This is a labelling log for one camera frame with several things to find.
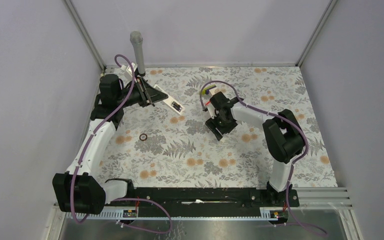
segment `gray wall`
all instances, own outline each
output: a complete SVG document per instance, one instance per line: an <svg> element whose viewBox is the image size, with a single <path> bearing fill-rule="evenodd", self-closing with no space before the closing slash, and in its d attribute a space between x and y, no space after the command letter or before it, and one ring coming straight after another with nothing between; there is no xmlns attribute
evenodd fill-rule
<svg viewBox="0 0 384 240"><path fill-rule="evenodd" d="M0 240L37 240L99 69L61 0L0 0Z"/></svg>
<svg viewBox="0 0 384 240"><path fill-rule="evenodd" d="M384 1L339 1L301 70L364 239L384 239Z"/></svg>
<svg viewBox="0 0 384 240"><path fill-rule="evenodd" d="M106 64L132 56L143 35L145 64L295 63L329 0L72 0Z"/></svg>

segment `floral tablecloth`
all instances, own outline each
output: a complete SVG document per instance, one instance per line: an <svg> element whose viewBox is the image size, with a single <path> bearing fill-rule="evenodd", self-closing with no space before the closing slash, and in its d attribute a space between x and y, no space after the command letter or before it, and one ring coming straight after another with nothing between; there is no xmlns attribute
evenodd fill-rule
<svg viewBox="0 0 384 240"><path fill-rule="evenodd" d="M113 73L123 79L119 68ZM163 67L146 69L184 107L178 115L163 102L155 107L124 109L123 124L99 163L97 180L132 179L136 187L264 187L273 158L261 129L239 123L217 141L205 126L209 118L199 102L202 85L211 80L233 84L248 104L294 112L309 142L309 153L295 165L296 187L337 187L322 135L298 67ZM217 85L228 98L233 91ZM141 141L140 134L147 134Z"/></svg>

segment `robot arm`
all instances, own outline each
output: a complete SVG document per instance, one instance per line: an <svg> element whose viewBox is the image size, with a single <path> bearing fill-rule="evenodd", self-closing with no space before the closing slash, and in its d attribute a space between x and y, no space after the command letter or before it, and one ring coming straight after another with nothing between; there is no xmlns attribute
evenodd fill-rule
<svg viewBox="0 0 384 240"><path fill-rule="evenodd" d="M127 69L124 72L127 79L132 78L132 71ZM91 139L86 137L77 153L74 161L67 168L65 173L57 173L53 177L52 185L55 191L59 208L63 212L70 212L70 187L76 167L79 167L74 184L74 210L76 213L99 214L105 204L117 198L123 198L128 189L126 179L109 179L100 185L94 178L96 170L104 154L104 150L115 134L123 118L124 111L121 108L116 114L99 127L96 127L112 113L124 100L130 86L133 84L133 91L124 107L138 104L141 107L153 105L168 98L168 95L151 87L142 77L136 78L135 82L129 82L126 88L120 88L120 79L115 74L107 74L100 79L99 91L96 96L95 106L90 115L90 124L87 136L94 135ZM78 160L83 155L83 161L79 165Z"/></svg>
<svg viewBox="0 0 384 240"><path fill-rule="evenodd" d="M215 93L214 89L209 93L212 97L207 109L211 118L205 125L219 141L223 134L230 133L238 125L237 121L264 130L268 150L275 159L267 189L274 194L285 191L291 171L291 159L299 155L304 147L301 135L286 122L245 107L236 97L228 99L222 92ZM285 109L278 114L300 126L290 110Z"/></svg>

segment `black rubber ring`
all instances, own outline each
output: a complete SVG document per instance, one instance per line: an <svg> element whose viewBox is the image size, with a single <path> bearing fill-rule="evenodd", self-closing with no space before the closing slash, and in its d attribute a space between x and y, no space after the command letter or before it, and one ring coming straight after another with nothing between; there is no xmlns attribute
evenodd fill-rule
<svg viewBox="0 0 384 240"><path fill-rule="evenodd" d="M148 135L146 135L145 133L142 133L141 135L139 135L139 140L145 141L147 139L148 139Z"/></svg>

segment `fern print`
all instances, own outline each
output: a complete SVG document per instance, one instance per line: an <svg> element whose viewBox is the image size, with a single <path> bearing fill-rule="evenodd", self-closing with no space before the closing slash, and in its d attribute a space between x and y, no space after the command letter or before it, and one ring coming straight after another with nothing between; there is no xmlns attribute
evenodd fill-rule
<svg viewBox="0 0 384 240"><path fill-rule="evenodd" d="M192 153L194 150L196 150L196 148L193 142L191 143L190 140L187 142L180 140L180 142L173 141L173 143L170 143L162 154L174 158L178 157L180 159L180 157L185 157L187 153Z"/></svg>
<svg viewBox="0 0 384 240"><path fill-rule="evenodd" d="M326 148L325 144L322 142L322 140L321 139L318 140L317 138L315 138L315 139L308 138L308 146L309 146L311 156L313 156L313 154L317 155L317 153L320 150L323 150Z"/></svg>
<svg viewBox="0 0 384 240"><path fill-rule="evenodd" d="M196 88L196 89L201 89L201 87L209 82L209 81L212 81L212 78L211 77L208 77L208 76L203 76L203 75L200 75L200 76L193 76L189 82L186 84L186 86L188 87L191 87L191 88Z"/></svg>

